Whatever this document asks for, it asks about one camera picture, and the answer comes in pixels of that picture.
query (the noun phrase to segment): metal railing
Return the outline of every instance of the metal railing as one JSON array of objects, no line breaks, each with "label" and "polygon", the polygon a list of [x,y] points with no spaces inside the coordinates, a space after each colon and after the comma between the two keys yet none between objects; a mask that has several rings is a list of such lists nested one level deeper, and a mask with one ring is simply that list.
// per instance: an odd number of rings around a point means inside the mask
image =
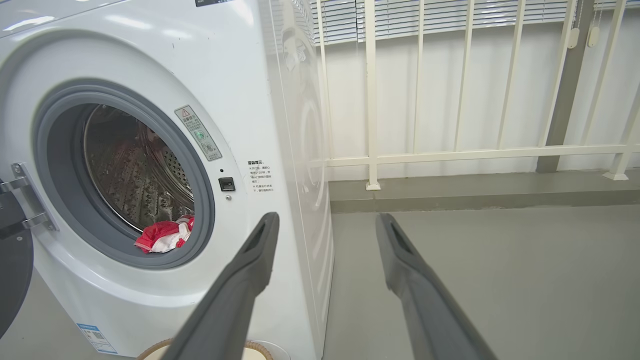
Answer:
[{"label": "metal railing", "polygon": [[[424,1],[418,0],[420,3],[420,16],[424,16]],[[369,166],[369,182],[367,183],[367,190],[380,190],[380,184],[378,182],[378,165],[381,164],[393,164],[393,163],[418,163],[427,161],[449,161],[449,160],[478,160],[478,159],[495,159],[495,158],[517,158],[517,157],[529,157],[529,156],[560,156],[560,155],[586,155],[586,154],[615,154],[613,163],[610,170],[604,174],[605,177],[613,180],[626,180],[625,169],[629,163],[631,154],[634,152],[640,152],[640,144],[637,143],[637,139],[634,137],[634,128],[638,123],[640,117],[640,85],[638,86],[636,96],[631,107],[631,111],[628,116],[621,141],[610,145],[590,145],[589,136],[593,128],[593,117],[598,108],[598,100],[602,93],[602,85],[607,75],[607,68],[611,62],[611,58],[614,52],[616,41],[618,39],[618,33],[620,32],[620,24],[622,22],[622,16],[625,11],[625,5],[627,0],[617,0],[613,13],[613,20],[611,29],[609,30],[609,37],[605,45],[605,52],[600,71],[598,73],[598,79],[596,82],[595,90],[591,97],[591,105],[589,107],[589,113],[587,115],[587,121],[584,129],[582,130],[582,138],[578,145],[546,145],[549,129],[552,123],[552,116],[554,114],[554,108],[556,106],[556,100],[558,96],[558,90],[560,86],[561,76],[564,69],[564,61],[566,52],[570,40],[570,33],[572,29],[573,9],[576,7],[577,0],[569,0],[566,15],[563,22],[563,30],[559,44],[559,54],[557,59],[557,71],[554,76],[553,88],[550,89],[550,101],[547,117],[544,120],[544,130],[540,136],[538,146],[535,147],[519,147],[519,148],[505,148],[504,147],[504,129],[508,119],[510,100],[513,95],[513,87],[511,86],[515,76],[515,64],[518,59],[518,53],[520,50],[520,40],[522,37],[522,24],[524,22],[524,8],[525,0],[518,2],[518,8],[516,11],[516,22],[513,33],[513,45],[511,49],[511,60],[509,63],[509,72],[507,78],[506,91],[504,95],[504,102],[502,104],[502,115],[500,118],[500,128],[498,132],[498,140],[494,149],[479,149],[473,151],[461,151],[460,150],[460,129],[464,125],[461,114],[465,109],[465,85],[467,79],[467,70],[470,55],[470,44],[472,38],[472,21],[474,12],[474,2],[468,2],[466,30],[465,30],[465,47],[464,58],[461,75],[460,86],[460,101],[458,104],[458,114],[456,121],[456,135],[454,140],[453,151],[443,152],[425,152],[418,153],[416,144],[419,143],[420,126],[419,121],[419,106],[420,106],[420,71],[422,67],[422,41],[423,31],[419,31],[418,35],[418,69],[417,69],[417,90],[416,90],[416,103],[415,103],[415,120],[413,123],[413,153],[406,154],[393,154],[393,155],[379,155],[378,154],[378,133],[377,133],[377,107],[376,107],[376,34],[375,34],[375,2],[374,0],[365,0],[365,46],[366,46],[366,61],[367,61],[367,147],[368,156],[359,156],[352,158],[335,158],[333,150],[333,142],[331,139],[331,111],[329,105],[330,94],[328,92],[327,85],[327,73],[326,73],[326,57],[324,54],[324,36],[323,27],[320,26],[320,49],[321,49],[321,61],[322,61],[322,77],[324,86],[324,98],[325,98],[325,114],[328,123],[328,129],[330,132],[330,158],[326,164],[329,167],[345,167],[353,165],[368,165]],[[320,4],[320,0],[316,0],[318,8],[318,21],[323,23],[323,9]]]}]

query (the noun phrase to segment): window blind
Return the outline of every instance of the window blind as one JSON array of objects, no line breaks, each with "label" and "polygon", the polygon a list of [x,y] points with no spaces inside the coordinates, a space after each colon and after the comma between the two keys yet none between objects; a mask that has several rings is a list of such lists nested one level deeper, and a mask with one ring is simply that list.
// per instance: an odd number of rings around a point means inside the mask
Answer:
[{"label": "window blind", "polygon": [[[314,41],[319,44],[318,16],[315,0],[311,1],[314,18]],[[561,22],[566,0],[527,0],[524,23]],[[595,8],[615,7],[615,0],[596,0]],[[465,29],[467,0],[426,0],[424,33],[439,33]],[[640,6],[640,0],[628,0],[627,8]],[[322,0],[324,42],[364,41],[364,0]],[[474,28],[510,26],[515,24],[518,0],[476,0]],[[418,0],[376,0],[376,38],[417,35]]]},{"label": "window blind", "polygon": [[[602,7],[603,10],[613,10],[616,7],[616,0],[595,0],[593,8],[599,10]],[[640,0],[627,0],[625,9],[639,8]]]}]

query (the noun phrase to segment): washing machine door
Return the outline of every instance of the washing machine door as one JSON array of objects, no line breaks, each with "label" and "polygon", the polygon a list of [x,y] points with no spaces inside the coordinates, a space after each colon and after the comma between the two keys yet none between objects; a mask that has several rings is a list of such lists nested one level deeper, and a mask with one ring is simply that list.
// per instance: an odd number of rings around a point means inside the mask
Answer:
[{"label": "washing machine door", "polygon": [[33,271],[30,222],[12,190],[27,185],[25,177],[0,179],[0,338],[11,326],[27,295]]}]

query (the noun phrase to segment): gray pillar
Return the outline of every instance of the gray pillar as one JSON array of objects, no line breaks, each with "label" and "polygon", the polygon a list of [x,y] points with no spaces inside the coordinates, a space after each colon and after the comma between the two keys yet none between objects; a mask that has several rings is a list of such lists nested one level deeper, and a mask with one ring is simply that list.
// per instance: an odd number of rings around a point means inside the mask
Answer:
[{"label": "gray pillar", "polygon": [[[589,24],[593,18],[593,3],[594,0],[579,0],[578,2],[577,13],[580,13],[580,7],[582,6],[582,16],[579,27],[580,36],[578,37],[578,45],[573,49],[568,49],[566,52],[562,77],[560,78],[560,87],[556,99],[556,107],[554,108],[551,126],[549,127],[547,145],[564,144],[564,136],[566,135],[566,128],[569,125],[569,116],[571,115],[575,90],[578,87],[578,78],[580,77],[580,69],[582,68],[584,50],[587,45]],[[559,161],[559,155],[540,156],[538,158],[536,172],[556,172]]]}]

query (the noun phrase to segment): white washing machine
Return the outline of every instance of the white washing machine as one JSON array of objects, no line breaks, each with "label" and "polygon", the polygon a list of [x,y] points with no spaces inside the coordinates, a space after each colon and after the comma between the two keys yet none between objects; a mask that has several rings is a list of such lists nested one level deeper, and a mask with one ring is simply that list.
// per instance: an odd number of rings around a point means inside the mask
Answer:
[{"label": "white washing machine", "polygon": [[[333,238],[312,37],[307,1],[0,1],[0,178],[35,191],[15,193],[44,209],[36,269],[99,352],[174,336],[276,211],[248,336],[321,358]],[[182,247],[134,246],[186,214]]]}]

